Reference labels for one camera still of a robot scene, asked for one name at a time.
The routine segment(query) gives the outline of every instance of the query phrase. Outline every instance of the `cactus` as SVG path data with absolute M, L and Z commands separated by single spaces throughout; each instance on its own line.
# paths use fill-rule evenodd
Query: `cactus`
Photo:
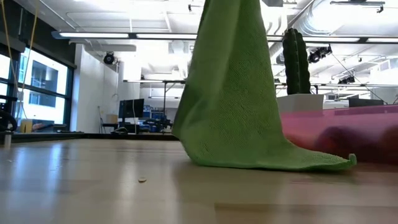
M 282 44 L 284 47 L 287 94 L 292 95 L 300 91 L 299 50 L 293 29 L 289 29 L 285 33 Z
M 287 94 L 311 93 L 307 47 L 297 29 L 289 29 L 283 40 Z

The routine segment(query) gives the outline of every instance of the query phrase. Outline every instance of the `pink plastic container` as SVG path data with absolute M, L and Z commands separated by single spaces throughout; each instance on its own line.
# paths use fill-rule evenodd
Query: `pink plastic container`
M 398 165 L 398 105 L 283 114 L 285 136 L 294 144 L 359 162 Z

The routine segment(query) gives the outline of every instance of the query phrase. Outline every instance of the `green microfiber cloth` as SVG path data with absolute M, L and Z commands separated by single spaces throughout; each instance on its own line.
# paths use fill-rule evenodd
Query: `green microfiber cloth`
M 173 134 L 203 166 L 345 170 L 282 132 L 259 0 L 207 0 Z

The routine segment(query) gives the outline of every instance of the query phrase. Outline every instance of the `cactus pot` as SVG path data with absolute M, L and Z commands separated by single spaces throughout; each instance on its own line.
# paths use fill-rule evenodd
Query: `cactus pot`
M 277 98 L 279 114 L 323 109 L 323 97 L 319 94 L 293 94 Z

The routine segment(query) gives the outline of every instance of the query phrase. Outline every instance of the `wooden table surface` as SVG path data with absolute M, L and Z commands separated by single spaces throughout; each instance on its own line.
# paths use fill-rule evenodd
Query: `wooden table surface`
M 359 164 L 339 174 L 199 167 L 170 141 L 79 139 L 0 149 L 0 223 L 397 220 L 394 166 Z

